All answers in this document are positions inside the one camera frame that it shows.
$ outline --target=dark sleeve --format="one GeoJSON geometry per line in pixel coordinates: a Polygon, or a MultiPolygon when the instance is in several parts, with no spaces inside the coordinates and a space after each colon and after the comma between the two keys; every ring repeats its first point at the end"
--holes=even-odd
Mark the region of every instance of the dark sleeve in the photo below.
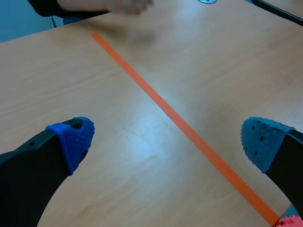
{"type": "Polygon", "coordinates": [[[34,10],[42,17],[58,16],[66,17],[80,17],[83,19],[96,17],[108,13],[108,11],[89,12],[89,11],[66,11],[61,9],[57,0],[28,0],[34,10]]]}

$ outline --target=hand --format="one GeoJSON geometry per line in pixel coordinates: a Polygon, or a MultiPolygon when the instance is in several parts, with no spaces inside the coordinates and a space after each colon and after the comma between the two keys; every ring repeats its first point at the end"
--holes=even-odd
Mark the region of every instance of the hand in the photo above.
{"type": "Polygon", "coordinates": [[[68,11],[103,11],[140,14],[153,6],[153,0],[57,0],[68,11]]]}

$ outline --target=textured grip pad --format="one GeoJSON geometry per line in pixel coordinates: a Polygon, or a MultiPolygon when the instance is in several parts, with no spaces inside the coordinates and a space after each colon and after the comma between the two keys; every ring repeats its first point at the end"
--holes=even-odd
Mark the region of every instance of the textured grip pad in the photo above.
{"type": "Polygon", "coordinates": [[[246,156],[262,173],[274,160],[285,135],[294,129],[261,117],[250,117],[241,129],[241,141],[246,156]]]}
{"type": "Polygon", "coordinates": [[[90,148],[93,135],[95,134],[94,123],[86,117],[75,117],[83,120],[80,129],[74,129],[70,125],[56,123],[46,127],[47,130],[56,132],[63,156],[69,170],[69,175],[78,168],[81,158],[86,150],[90,148]]]}

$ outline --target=metal object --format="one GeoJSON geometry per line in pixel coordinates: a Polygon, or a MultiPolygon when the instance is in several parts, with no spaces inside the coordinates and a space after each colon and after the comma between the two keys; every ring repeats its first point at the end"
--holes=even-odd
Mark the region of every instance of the metal object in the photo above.
{"type": "Polygon", "coordinates": [[[198,0],[201,3],[206,3],[206,4],[212,4],[212,3],[216,3],[217,0],[198,0]]]}
{"type": "Polygon", "coordinates": [[[53,23],[53,26],[54,27],[57,27],[56,23],[55,23],[55,20],[53,19],[53,16],[50,16],[51,20],[52,20],[52,23],[53,23]]]}

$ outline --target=floor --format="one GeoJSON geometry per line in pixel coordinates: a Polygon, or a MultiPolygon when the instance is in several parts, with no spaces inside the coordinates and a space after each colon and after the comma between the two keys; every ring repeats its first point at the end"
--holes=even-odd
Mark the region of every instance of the floor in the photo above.
{"type": "MultiPolygon", "coordinates": [[[[56,26],[62,19],[54,18],[56,26]]],[[[0,43],[54,28],[50,17],[39,16],[27,0],[2,1],[0,7],[0,43]]]]}

